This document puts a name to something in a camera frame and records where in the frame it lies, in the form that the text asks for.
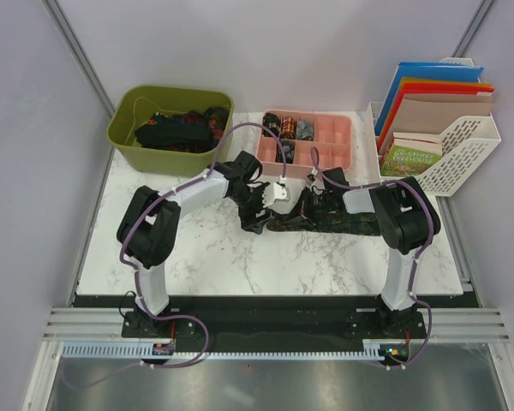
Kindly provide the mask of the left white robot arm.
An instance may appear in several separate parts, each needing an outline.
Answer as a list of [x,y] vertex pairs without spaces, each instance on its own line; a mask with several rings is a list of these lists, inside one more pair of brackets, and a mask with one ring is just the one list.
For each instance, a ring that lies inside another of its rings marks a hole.
[[176,188],[160,194],[139,187],[117,229],[120,260],[135,271],[136,304],[145,311],[141,327],[153,337],[170,329],[171,317],[164,311],[170,297],[166,290],[165,261],[175,246],[180,220],[190,212],[222,200],[238,207],[242,230],[261,234],[273,211],[265,206],[268,182],[257,182],[263,166],[242,151],[235,160],[217,163]]

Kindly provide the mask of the dark green leaf-patterned tie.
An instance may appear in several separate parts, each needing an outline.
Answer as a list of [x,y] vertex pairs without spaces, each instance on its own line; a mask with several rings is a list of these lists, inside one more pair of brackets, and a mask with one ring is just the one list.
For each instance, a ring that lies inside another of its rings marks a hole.
[[370,213],[359,214],[325,214],[277,215],[266,223],[272,232],[314,232],[322,234],[346,234],[363,236],[381,236],[377,219]]

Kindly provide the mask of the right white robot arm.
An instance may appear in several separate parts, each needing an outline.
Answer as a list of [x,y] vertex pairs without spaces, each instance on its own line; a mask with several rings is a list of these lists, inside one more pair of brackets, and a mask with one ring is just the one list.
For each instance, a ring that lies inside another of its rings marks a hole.
[[374,323],[381,335],[394,337],[420,321],[413,286],[419,258],[440,232],[439,216],[413,176],[351,188],[331,179],[339,175],[339,169],[328,170],[323,189],[303,190],[294,207],[296,222],[321,232],[382,238],[388,266]]

